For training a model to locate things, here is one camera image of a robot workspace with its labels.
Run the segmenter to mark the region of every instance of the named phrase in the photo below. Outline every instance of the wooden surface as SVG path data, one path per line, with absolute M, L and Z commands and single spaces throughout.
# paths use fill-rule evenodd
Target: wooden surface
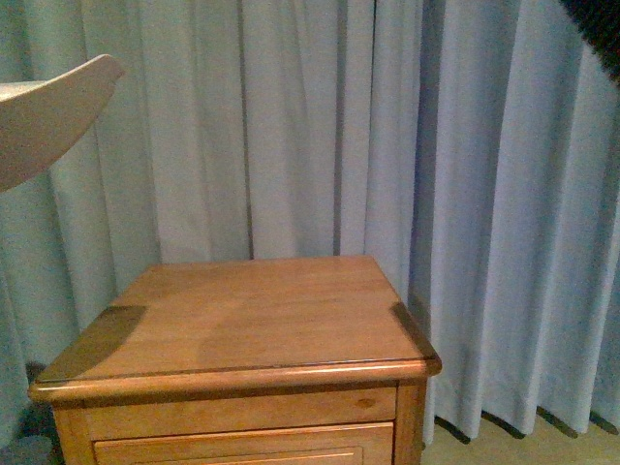
M 97 465 L 84 411 L 79 405 L 54 407 L 66 465 Z
M 93 440 L 393 420 L 396 389 L 346 389 L 86 409 Z
M 399 384 L 394 425 L 394 465 L 419 465 L 421 462 L 425 400 L 426 380 Z
M 165 264 L 113 302 L 31 396 L 423 379 L 440 369 L 369 257 Z
M 100 465 L 391 465 L 391 444 L 392 424 L 370 423 L 103 441 L 95 450 Z

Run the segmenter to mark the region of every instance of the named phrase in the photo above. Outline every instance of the light blue curtain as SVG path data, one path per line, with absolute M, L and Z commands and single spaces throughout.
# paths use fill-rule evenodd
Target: light blue curtain
M 426 437 L 433 415 L 476 437 L 482 410 L 531 433 L 537 406 L 617 425 L 618 89 L 556 2 L 427 2 L 421 60 Z
M 11 0 L 0 76 L 127 75 L 0 195 L 0 445 L 48 363 L 158 261 L 374 255 L 476 437 L 620 425 L 618 90 L 552 0 Z

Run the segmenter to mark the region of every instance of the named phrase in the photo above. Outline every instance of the dark object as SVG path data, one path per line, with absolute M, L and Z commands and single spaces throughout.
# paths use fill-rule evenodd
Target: dark object
M 49 465 L 51 441 L 44 436 L 28 436 L 0 449 L 0 465 Z
M 446 431 L 448 431 L 449 434 L 452 435 L 452 437 L 456 441 L 464 444 L 465 446 L 472 442 L 472 439 L 469 436 L 466 436 L 465 433 L 463 433 L 460 429 L 458 429 L 446 419 L 443 419 L 441 417 L 435 417 L 435 424 L 444 428 Z
M 560 0 L 583 39 L 620 85 L 620 0 Z

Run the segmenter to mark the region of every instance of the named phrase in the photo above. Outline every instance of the nightstand top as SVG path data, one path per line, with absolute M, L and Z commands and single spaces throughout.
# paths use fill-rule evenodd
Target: nightstand top
M 53 402 L 422 378 L 440 369 L 370 257 L 161 264 L 30 394 Z

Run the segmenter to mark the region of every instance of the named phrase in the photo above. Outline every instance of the wooden drawer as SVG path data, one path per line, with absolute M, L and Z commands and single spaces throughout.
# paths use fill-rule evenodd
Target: wooden drawer
M 391 465 L 392 423 L 95 443 L 98 465 Z

